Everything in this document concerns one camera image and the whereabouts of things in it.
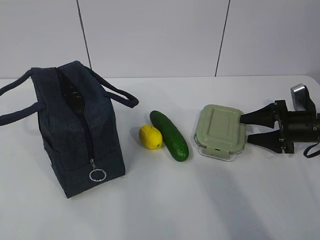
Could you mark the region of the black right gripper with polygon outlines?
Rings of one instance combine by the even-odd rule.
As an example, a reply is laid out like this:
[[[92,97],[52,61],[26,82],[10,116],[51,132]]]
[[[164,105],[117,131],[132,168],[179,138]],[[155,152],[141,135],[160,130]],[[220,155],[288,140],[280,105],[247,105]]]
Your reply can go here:
[[[277,100],[259,110],[241,115],[239,122],[246,125],[275,127],[275,115],[279,130],[251,134],[249,144],[264,148],[275,148],[276,153],[293,154],[294,143],[313,143],[304,151],[308,153],[320,143],[320,116],[312,100],[307,100],[305,110],[289,111],[285,100]]]

